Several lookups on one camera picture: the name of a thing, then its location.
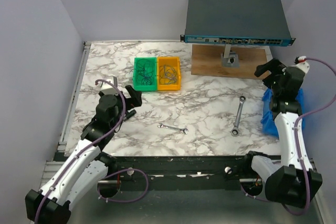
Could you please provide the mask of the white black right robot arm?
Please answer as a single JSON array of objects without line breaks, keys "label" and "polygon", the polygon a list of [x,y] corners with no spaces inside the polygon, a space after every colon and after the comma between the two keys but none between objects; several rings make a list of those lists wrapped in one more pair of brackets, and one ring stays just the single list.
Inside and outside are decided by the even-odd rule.
[{"label": "white black right robot arm", "polygon": [[278,131],[281,160],[279,164],[261,152],[250,151],[241,165],[249,178],[258,175],[264,182],[268,201],[306,210],[322,185],[322,176],[313,171],[302,133],[302,107],[297,95],[309,71],[305,56],[285,66],[278,59],[257,66],[254,75],[270,74],[263,83],[271,90],[269,109]]}]

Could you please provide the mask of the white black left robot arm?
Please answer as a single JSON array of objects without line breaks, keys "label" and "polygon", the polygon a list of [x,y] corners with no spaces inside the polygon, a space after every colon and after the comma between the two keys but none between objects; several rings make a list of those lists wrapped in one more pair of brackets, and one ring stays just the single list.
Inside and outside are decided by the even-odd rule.
[{"label": "white black left robot arm", "polygon": [[78,201],[101,179],[116,175],[115,164],[102,152],[130,110],[142,105],[140,91],[126,86],[130,97],[113,86],[113,94],[100,91],[92,120],[83,128],[75,149],[56,174],[25,197],[27,217],[34,223],[67,223]]}]

